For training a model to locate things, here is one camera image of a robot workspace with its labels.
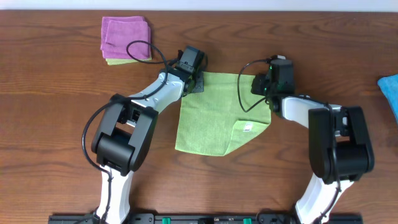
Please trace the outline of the green microfiber cloth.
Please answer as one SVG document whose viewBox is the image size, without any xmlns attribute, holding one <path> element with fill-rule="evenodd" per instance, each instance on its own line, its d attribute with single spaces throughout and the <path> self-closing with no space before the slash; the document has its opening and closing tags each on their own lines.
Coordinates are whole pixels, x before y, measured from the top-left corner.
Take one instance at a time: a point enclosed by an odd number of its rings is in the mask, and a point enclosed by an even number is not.
<svg viewBox="0 0 398 224">
<path fill-rule="evenodd" d="M 182 98 L 175 149 L 225 156 L 264 132 L 271 110 L 251 93 L 253 75 L 204 73 L 204 92 Z"/>
</svg>

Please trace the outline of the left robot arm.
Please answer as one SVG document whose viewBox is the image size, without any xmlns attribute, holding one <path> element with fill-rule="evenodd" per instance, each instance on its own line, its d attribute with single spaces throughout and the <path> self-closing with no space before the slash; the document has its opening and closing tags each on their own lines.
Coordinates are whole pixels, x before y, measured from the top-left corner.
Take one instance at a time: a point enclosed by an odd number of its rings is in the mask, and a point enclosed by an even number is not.
<svg viewBox="0 0 398 224">
<path fill-rule="evenodd" d="M 92 163 L 102 175 L 95 223 L 125 222 L 132 177 L 149 152 L 159 114 L 182 97 L 202 91 L 201 70 L 166 67 L 142 91 L 115 94 L 98 110 L 103 116 L 91 143 L 96 155 Z"/>
</svg>

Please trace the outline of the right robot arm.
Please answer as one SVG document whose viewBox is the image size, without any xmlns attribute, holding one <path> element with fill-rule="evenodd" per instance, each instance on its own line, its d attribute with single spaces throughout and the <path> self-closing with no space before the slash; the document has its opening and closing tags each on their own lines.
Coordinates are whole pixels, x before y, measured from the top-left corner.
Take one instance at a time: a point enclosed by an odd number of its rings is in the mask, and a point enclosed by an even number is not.
<svg viewBox="0 0 398 224">
<path fill-rule="evenodd" d="M 313 175 L 285 223 L 353 223 L 359 217 L 333 218 L 344 191 L 374 168 L 375 158 L 361 107 L 344 107 L 294 93 L 292 75 L 257 75 L 251 91 L 264 96 L 272 112 L 308 129 Z"/>
</svg>

